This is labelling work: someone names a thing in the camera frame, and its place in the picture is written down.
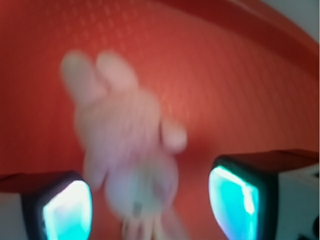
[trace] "bunny ear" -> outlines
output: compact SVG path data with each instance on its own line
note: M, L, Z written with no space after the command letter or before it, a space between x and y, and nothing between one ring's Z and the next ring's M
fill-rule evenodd
M177 154L182 152L187 146L187 131L177 122L169 118L161 120L161 138L165 150L169 153Z
M151 240L151 219L129 218L125 219L122 226L122 239L124 240Z
M112 91L138 87L138 77L133 67L112 51L101 52L97 57L96 67Z
M94 64L81 51L72 50L64 56L61 75L76 104L86 105L107 94L104 86L97 81Z
M189 236L175 211L170 208L154 221L154 237L157 240L188 240Z

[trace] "stuffed bunny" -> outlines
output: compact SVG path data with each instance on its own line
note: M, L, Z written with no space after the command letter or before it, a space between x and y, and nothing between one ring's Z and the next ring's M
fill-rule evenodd
M123 238L186 239L171 208L178 188L171 155L185 149L186 130L162 115L157 98L114 52L101 52L94 64L70 51L61 73L85 149L84 179L92 190L106 181L105 197L123 220Z

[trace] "red textured background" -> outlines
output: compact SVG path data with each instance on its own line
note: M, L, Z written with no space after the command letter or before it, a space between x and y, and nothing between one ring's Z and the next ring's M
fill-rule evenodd
M69 49L113 49L188 130L175 207L193 239L224 239L208 175L219 154L319 150L319 45L259 1L0 0L0 174L81 171ZM92 239L119 239L102 192Z

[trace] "teal light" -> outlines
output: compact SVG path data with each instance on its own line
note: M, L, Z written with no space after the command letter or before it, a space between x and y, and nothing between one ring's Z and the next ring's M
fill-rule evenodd
M89 186L73 181L43 208L48 240L87 240L92 224L92 198Z
M230 240L257 239L259 191L222 166L209 176L214 217Z

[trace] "white surface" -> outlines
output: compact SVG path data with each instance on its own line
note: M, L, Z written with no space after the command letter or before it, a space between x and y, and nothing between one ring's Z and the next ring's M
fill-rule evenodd
M319 0L261 0L319 43Z
M27 239L20 195L0 193L0 240Z
M313 224L319 216L319 164L279 174L276 240L315 239Z

